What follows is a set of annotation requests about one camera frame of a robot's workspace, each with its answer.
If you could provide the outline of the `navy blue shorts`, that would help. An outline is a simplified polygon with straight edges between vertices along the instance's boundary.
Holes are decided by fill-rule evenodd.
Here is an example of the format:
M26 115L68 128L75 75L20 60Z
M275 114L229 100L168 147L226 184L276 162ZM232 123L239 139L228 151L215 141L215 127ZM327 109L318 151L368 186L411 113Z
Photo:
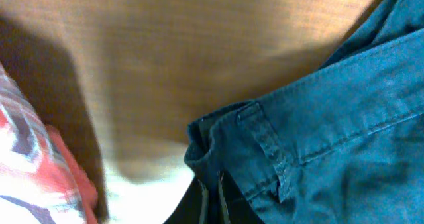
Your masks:
M318 70L187 133L169 223L422 223L423 0L383 0Z

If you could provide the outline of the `red printed garment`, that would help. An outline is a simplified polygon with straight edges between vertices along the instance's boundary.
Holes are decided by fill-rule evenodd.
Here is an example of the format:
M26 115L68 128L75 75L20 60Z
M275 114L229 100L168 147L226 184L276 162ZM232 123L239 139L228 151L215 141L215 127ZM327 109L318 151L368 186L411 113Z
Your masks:
M97 190L5 70L1 71L1 224L96 223Z

